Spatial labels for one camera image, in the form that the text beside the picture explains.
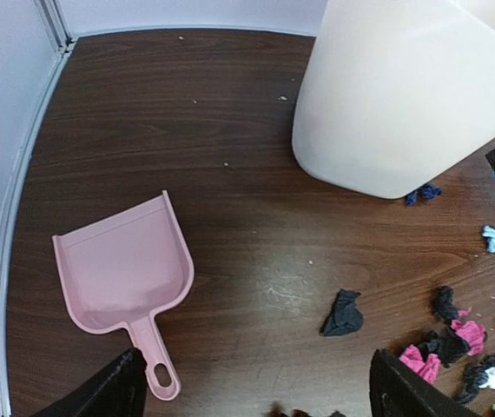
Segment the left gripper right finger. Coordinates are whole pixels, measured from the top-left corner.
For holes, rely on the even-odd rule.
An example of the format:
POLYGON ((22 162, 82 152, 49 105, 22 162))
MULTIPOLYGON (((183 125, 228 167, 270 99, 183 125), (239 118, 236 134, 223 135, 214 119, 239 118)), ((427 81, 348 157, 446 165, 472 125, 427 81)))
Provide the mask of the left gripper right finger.
POLYGON ((415 374, 385 349, 377 349, 369 372, 372 417, 476 417, 415 374))

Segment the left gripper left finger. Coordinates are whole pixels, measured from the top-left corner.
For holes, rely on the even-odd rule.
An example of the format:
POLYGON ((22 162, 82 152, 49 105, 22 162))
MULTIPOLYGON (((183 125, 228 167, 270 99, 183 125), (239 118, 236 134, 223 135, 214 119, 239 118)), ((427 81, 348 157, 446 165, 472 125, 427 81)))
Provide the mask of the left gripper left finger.
POLYGON ((146 366, 142 352, 132 347, 35 416, 143 416, 147 394, 146 366))

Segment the pink plastic dustpan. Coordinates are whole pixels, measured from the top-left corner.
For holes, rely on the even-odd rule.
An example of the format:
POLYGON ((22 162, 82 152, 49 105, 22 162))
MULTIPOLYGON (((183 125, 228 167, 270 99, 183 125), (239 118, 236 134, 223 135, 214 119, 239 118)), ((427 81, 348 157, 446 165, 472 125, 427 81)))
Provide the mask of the pink plastic dustpan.
POLYGON ((168 192, 52 241, 72 321, 91 334, 126 330, 152 394, 173 400, 182 385, 155 317, 186 298, 195 267, 168 192))

